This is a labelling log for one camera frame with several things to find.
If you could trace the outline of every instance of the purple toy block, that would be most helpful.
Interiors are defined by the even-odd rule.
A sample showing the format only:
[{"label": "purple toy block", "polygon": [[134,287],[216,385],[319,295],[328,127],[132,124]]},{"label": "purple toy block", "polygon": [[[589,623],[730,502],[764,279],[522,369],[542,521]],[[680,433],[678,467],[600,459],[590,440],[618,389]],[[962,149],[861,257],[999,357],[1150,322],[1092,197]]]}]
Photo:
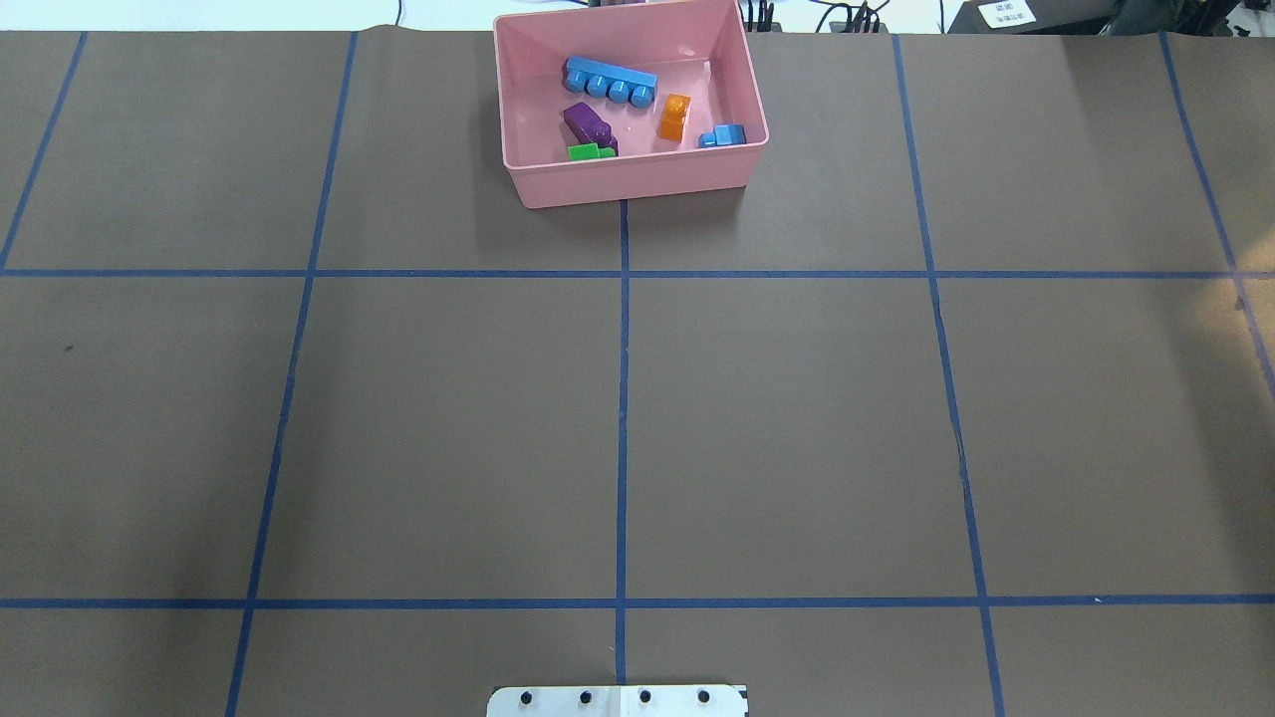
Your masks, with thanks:
[{"label": "purple toy block", "polygon": [[580,140],[580,144],[595,143],[598,147],[609,147],[620,154],[620,143],[611,135],[611,125],[602,121],[602,117],[584,102],[576,102],[562,110],[562,119],[571,134]]}]

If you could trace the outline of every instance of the blue 1x4 block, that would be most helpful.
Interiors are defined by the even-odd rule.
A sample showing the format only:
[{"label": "blue 1x4 block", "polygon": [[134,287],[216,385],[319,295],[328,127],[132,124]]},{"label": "blue 1x4 block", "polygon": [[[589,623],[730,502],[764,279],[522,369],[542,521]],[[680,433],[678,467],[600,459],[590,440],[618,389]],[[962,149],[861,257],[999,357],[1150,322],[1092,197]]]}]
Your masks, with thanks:
[{"label": "blue 1x4 block", "polygon": [[743,137],[743,125],[718,125],[713,131],[700,135],[700,149],[705,147],[731,147],[732,144],[747,144]]},{"label": "blue 1x4 block", "polygon": [[655,85],[659,78],[650,73],[639,73],[629,68],[618,68],[597,60],[571,55],[566,60],[566,77],[562,84],[571,92],[588,92],[592,97],[609,97],[621,105],[629,102],[639,110],[650,107],[655,101]]}]

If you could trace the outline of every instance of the grid square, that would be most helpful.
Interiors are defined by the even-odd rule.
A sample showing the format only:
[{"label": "grid square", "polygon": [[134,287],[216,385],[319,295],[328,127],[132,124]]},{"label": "grid square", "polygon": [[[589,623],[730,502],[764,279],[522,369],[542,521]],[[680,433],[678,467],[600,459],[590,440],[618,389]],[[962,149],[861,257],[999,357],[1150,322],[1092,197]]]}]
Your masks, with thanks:
[{"label": "grid square", "polygon": [[924,281],[638,281],[629,595],[972,595]]},{"label": "grid square", "polygon": [[[890,38],[756,34],[748,48],[771,111],[747,190],[630,202],[634,268],[923,269]],[[792,82],[834,66],[854,68],[853,101]]]},{"label": "grid square", "polygon": [[1275,714],[1275,607],[993,611],[1007,714]]},{"label": "grid square", "polygon": [[992,713],[978,610],[631,610],[629,683],[724,681],[756,714]]},{"label": "grid square", "polygon": [[323,267],[618,269],[618,217],[616,203],[518,200],[490,32],[360,34]]},{"label": "grid square", "polygon": [[242,597],[300,292],[0,281],[0,596]]},{"label": "grid square", "polygon": [[240,612],[0,610],[0,713],[224,714]]},{"label": "grid square", "polygon": [[94,33],[13,268],[303,268],[346,33]]},{"label": "grid square", "polygon": [[1169,36],[1200,157],[1241,269],[1275,269],[1275,45]]},{"label": "grid square", "polygon": [[261,611],[238,714],[482,714],[492,689],[615,684],[615,612]]},{"label": "grid square", "polygon": [[908,37],[942,269],[1224,270],[1155,37]]},{"label": "grid square", "polygon": [[27,174],[40,149],[66,68],[75,54],[73,33],[0,33],[0,245],[18,207]]},{"label": "grid square", "polygon": [[1275,591],[1275,407],[1229,281],[942,286],[988,591]]},{"label": "grid square", "polygon": [[320,279],[269,597],[615,595],[620,286]]}]

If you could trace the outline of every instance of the white label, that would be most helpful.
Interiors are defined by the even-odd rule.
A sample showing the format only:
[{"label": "white label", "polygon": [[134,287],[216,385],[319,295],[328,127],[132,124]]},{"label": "white label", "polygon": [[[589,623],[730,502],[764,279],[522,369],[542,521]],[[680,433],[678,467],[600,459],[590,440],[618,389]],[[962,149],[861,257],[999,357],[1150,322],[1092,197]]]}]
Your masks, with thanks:
[{"label": "white label", "polygon": [[1028,0],[1003,0],[1001,3],[988,3],[979,5],[978,11],[983,13],[983,19],[991,28],[1025,26],[1035,22]]}]

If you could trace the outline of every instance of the orange toy block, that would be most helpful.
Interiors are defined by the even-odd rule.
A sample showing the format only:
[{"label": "orange toy block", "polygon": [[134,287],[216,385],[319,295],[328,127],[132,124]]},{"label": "orange toy block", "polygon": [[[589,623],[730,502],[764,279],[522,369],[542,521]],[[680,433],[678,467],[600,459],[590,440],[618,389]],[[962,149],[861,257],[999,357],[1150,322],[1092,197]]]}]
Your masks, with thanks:
[{"label": "orange toy block", "polygon": [[664,103],[664,116],[659,119],[659,137],[672,140],[682,140],[682,130],[686,129],[686,112],[691,108],[691,98],[685,94],[669,94]]}]

